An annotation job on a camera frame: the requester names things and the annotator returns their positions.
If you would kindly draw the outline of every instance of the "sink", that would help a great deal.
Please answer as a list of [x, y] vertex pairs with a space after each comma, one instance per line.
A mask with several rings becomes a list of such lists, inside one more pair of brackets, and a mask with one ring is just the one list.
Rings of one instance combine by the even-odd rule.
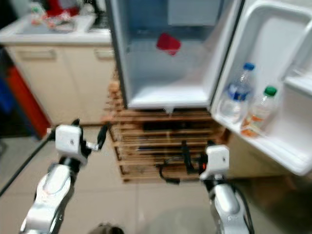
[[47, 27], [46, 24], [32, 25], [31, 23], [26, 24], [17, 34], [20, 35], [34, 35], [34, 34], [67, 34], [73, 30], [53, 30]]

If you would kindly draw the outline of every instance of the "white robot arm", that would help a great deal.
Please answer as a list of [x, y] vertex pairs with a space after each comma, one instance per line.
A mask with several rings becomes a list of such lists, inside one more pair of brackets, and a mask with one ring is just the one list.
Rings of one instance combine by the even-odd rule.
[[[87, 164], [92, 151], [101, 150], [108, 125], [103, 126], [97, 144], [83, 139], [83, 129], [74, 125], [56, 128], [56, 149], [60, 156], [38, 184], [35, 201], [30, 208], [20, 234], [58, 234], [64, 220], [64, 211], [74, 193], [74, 184], [81, 167]], [[196, 172], [192, 166], [186, 143], [182, 143], [184, 162], [189, 172]], [[229, 169], [229, 149], [225, 145], [210, 145], [199, 159], [200, 180], [206, 186], [211, 201], [211, 211], [218, 234], [254, 234], [248, 205], [243, 194], [224, 179]], [[176, 178], [164, 178], [167, 182], [179, 184]]]
[[87, 164], [92, 151], [101, 150], [108, 126], [104, 125], [97, 144], [83, 140], [78, 125], [60, 125], [55, 130], [55, 145], [60, 156], [40, 180], [35, 201], [20, 229], [20, 234], [58, 234], [67, 203], [74, 193], [74, 184], [81, 167]]

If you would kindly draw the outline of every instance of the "water bottle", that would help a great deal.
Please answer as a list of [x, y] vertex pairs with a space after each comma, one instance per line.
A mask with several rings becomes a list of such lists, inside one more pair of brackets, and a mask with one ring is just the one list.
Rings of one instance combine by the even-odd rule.
[[267, 86], [263, 94], [253, 101], [241, 126], [242, 135], [256, 137], [264, 131], [269, 116], [276, 108], [274, 99], [276, 92], [275, 87]]
[[254, 64], [247, 62], [243, 68], [242, 75], [229, 84], [219, 104], [219, 113], [231, 123], [237, 123], [245, 116], [254, 89], [251, 76]]

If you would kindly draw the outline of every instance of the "bottle label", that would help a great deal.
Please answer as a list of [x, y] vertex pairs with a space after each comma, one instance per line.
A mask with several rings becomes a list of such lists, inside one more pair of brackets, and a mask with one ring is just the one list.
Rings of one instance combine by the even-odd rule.
[[245, 101], [249, 92], [238, 92], [237, 87], [234, 84], [230, 84], [228, 88], [228, 95], [230, 99], [235, 101]]

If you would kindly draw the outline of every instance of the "cabinet handle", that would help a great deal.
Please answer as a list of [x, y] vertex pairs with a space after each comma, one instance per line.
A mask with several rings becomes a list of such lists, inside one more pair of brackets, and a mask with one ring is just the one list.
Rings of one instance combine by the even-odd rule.
[[36, 60], [36, 59], [56, 59], [55, 50], [48, 51], [18, 51], [22, 60]]
[[94, 54], [97, 57], [97, 59], [111, 59], [114, 57], [114, 51], [113, 50], [94, 50]]

